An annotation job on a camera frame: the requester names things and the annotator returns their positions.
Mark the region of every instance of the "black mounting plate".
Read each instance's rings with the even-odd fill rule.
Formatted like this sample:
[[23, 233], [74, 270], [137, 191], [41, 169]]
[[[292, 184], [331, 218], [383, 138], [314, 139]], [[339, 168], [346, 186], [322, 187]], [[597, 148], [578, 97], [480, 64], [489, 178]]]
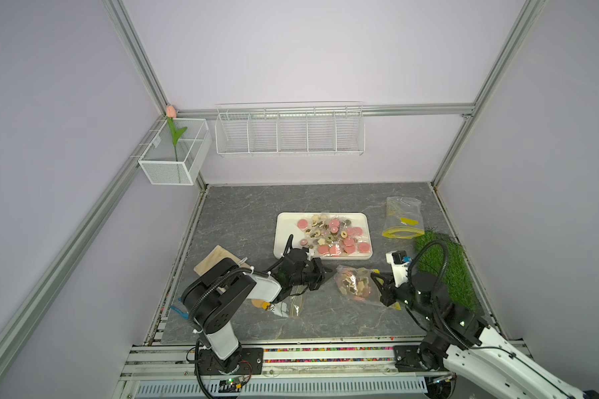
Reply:
[[426, 371], [420, 364], [422, 356], [417, 352], [418, 349], [417, 345], [393, 345], [397, 371]]
[[[264, 362], [264, 349], [263, 348], [242, 348], [240, 354], [240, 361], [247, 361], [253, 368], [252, 373], [262, 373], [262, 363]], [[224, 367], [218, 363], [217, 359], [213, 355], [213, 351], [210, 349], [200, 349], [200, 355], [195, 356], [195, 359], [200, 359], [199, 370], [200, 375], [222, 375], [220, 370], [224, 370]], [[239, 369], [235, 371], [234, 375], [248, 375], [251, 370], [248, 368], [247, 363], [238, 363]]]

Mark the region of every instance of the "wire basket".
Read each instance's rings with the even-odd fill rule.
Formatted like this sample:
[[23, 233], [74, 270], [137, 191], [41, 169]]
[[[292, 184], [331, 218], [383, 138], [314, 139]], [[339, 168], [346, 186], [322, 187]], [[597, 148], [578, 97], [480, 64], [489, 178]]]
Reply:
[[152, 185], [191, 186], [195, 184], [213, 140], [206, 119], [174, 118], [173, 123], [176, 129], [187, 127], [176, 148], [168, 123], [164, 121], [144, 150], [139, 164]]
[[215, 136], [222, 156], [360, 155], [365, 147], [361, 105], [220, 111]]

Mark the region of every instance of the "artificial grass mat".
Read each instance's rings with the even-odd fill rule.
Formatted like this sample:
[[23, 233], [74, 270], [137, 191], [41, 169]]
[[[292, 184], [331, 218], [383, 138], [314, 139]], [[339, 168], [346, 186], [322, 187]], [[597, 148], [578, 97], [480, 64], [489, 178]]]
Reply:
[[[417, 252], [422, 250], [424, 245], [431, 241], [440, 239], [448, 245], [448, 267], [444, 275], [444, 283], [448, 286], [448, 294], [454, 302], [471, 309], [472, 313], [480, 314], [480, 309], [473, 289], [473, 283], [464, 261], [464, 249], [460, 244], [455, 243], [446, 235], [426, 230], [424, 235], [415, 238], [415, 248]], [[443, 252], [441, 247], [434, 245], [422, 255], [418, 261], [417, 268], [437, 275], [443, 261]]]

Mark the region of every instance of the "vent grille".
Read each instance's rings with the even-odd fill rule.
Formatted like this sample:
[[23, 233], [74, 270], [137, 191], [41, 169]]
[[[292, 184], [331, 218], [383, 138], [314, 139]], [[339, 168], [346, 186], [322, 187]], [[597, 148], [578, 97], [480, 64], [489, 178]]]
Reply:
[[[207, 384], [214, 396], [233, 396], [218, 393], [219, 380]], [[359, 377], [359, 378], [301, 378], [254, 379], [247, 383], [240, 396], [348, 396], [389, 393], [426, 393], [423, 377]], [[136, 398], [198, 398], [204, 397], [195, 380], [143, 381]]]

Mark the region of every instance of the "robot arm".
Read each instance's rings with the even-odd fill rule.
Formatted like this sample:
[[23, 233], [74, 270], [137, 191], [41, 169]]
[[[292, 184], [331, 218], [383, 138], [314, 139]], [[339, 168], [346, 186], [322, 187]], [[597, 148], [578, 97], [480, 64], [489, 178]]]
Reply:
[[308, 260], [304, 249], [291, 248], [289, 237], [283, 256], [265, 273], [253, 268], [239, 267], [232, 259], [224, 258], [182, 293], [193, 332], [213, 351], [216, 364], [223, 373], [231, 373], [241, 359], [241, 346], [231, 318], [246, 299], [260, 299], [271, 304], [287, 298], [298, 285], [314, 291], [326, 280], [320, 258]]
[[[433, 245], [441, 246], [445, 257], [437, 276], [416, 269], [420, 256]], [[450, 300], [442, 281], [448, 263], [443, 241], [427, 244], [413, 260], [403, 251], [386, 254], [386, 260], [393, 274], [373, 276], [382, 303], [399, 301], [411, 316], [415, 312], [430, 321], [416, 353], [395, 347], [399, 371], [452, 371], [501, 399], [599, 398], [594, 391], [564, 383], [519, 352], [483, 318]]]

